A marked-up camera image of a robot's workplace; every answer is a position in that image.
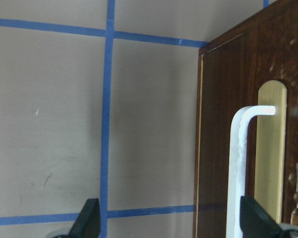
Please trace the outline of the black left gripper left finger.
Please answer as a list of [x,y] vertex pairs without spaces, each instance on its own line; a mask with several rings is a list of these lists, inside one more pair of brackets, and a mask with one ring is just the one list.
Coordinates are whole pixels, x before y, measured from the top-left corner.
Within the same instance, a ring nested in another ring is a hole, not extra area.
[[69,238],[98,238],[99,235],[99,200],[97,198],[87,199],[67,236]]

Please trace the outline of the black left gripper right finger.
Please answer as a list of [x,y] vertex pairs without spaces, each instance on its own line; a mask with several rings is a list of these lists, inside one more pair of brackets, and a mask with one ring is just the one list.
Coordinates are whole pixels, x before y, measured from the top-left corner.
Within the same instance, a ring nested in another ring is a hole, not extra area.
[[250,196],[240,199],[240,228],[245,238],[297,238],[294,229],[281,228]]

